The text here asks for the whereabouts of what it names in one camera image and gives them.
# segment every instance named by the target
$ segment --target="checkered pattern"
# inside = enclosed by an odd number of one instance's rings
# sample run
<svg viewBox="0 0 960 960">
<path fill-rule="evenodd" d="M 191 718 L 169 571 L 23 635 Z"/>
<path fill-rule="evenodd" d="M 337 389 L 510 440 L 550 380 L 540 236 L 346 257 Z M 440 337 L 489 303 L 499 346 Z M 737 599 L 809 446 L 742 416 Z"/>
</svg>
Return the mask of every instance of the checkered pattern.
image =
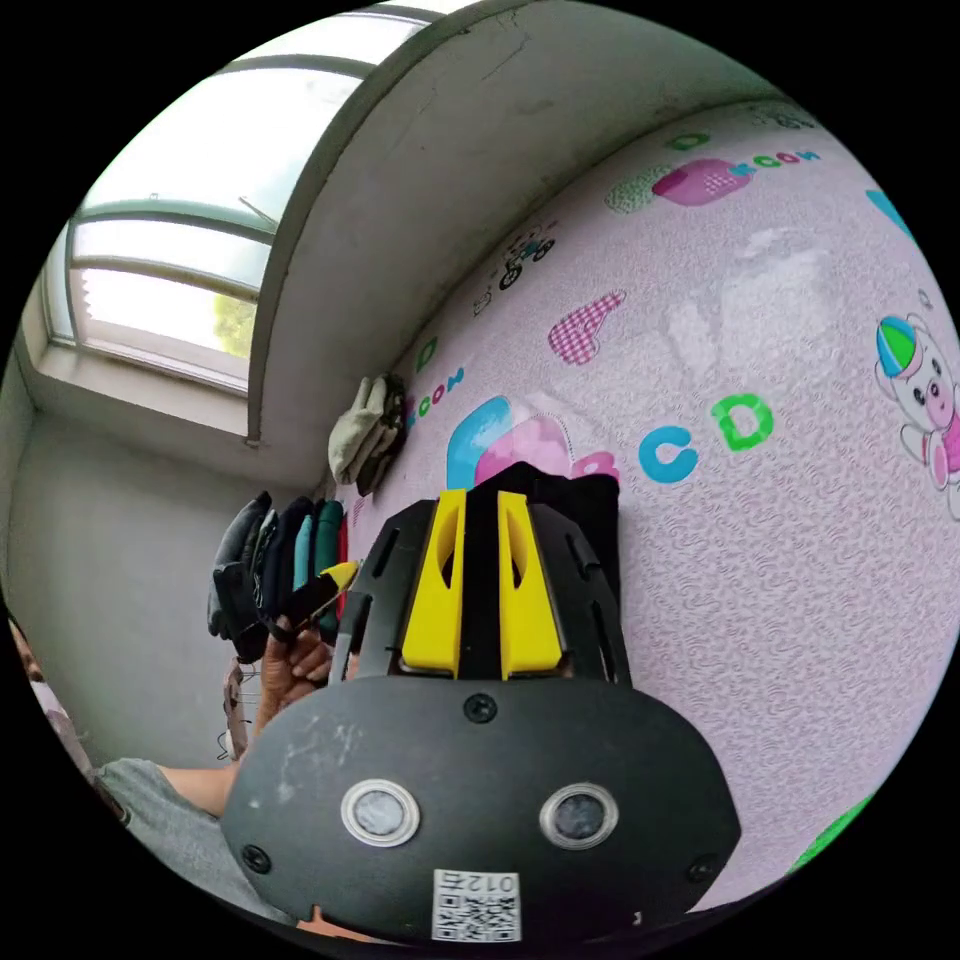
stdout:
<svg viewBox="0 0 960 960">
<path fill-rule="evenodd" d="M 589 363 L 600 349 L 596 333 L 603 325 L 607 314 L 623 303 L 627 294 L 623 290 L 614 290 L 593 303 L 567 314 L 559 323 L 554 324 L 547 336 L 550 349 L 564 362 L 583 366 Z"/>
<path fill-rule="evenodd" d="M 672 167 L 659 164 L 650 167 L 636 176 L 621 180 L 604 198 L 604 203 L 614 213 L 634 213 L 653 202 L 653 187 L 673 170 Z"/>
</svg>

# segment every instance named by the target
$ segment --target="qr code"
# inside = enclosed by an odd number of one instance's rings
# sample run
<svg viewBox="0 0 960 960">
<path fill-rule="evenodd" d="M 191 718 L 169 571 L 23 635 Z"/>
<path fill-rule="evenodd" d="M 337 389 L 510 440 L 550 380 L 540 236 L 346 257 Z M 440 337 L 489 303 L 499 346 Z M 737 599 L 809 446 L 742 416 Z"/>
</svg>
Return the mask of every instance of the qr code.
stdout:
<svg viewBox="0 0 960 960">
<path fill-rule="evenodd" d="M 519 940 L 519 874 L 434 870 L 433 939 L 459 943 Z"/>
</svg>

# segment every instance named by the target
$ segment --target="device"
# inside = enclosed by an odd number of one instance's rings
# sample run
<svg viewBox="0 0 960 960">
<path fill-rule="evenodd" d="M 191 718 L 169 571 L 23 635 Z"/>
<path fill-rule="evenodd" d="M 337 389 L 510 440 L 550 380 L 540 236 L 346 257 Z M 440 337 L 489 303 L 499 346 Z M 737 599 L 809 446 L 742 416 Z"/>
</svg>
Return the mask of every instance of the device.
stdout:
<svg viewBox="0 0 960 960">
<path fill-rule="evenodd" d="M 264 900 L 379 940 L 496 952 L 674 923 L 740 837 L 720 764 L 634 688 L 579 527 L 487 494 L 384 524 L 327 687 L 253 742 L 223 834 Z"/>
</svg>

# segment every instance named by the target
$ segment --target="window sill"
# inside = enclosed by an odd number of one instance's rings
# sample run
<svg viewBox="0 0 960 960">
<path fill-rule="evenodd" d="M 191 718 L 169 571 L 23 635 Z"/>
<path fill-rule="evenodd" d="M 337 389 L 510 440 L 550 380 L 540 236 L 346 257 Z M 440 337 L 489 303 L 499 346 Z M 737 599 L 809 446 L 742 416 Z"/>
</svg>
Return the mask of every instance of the window sill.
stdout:
<svg viewBox="0 0 960 960">
<path fill-rule="evenodd" d="M 235 437 L 247 435 L 247 401 L 213 387 L 177 379 L 56 343 L 47 345 L 36 372 L 122 403 L 147 407 Z"/>
</svg>

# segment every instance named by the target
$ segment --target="cartoon bicycle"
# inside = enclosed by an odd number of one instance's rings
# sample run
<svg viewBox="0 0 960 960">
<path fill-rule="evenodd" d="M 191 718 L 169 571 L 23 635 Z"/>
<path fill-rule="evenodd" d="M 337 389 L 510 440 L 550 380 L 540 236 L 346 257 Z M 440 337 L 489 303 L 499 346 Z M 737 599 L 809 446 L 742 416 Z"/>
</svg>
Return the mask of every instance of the cartoon bicycle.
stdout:
<svg viewBox="0 0 960 960">
<path fill-rule="evenodd" d="M 516 283 L 517 278 L 523 272 L 523 261 L 532 258 L 536 263 L 542 260 L 554 244 L 554 240 L 542 238 L 539 225 L 532 227 L 527 233 L 522 233 L 516 237 L 513 243 L 507 247 L 504 253 L 504 266 L 506 273 L 500 278 L 500 289 L 506 290 L 507 287 Z"/>
</svg>

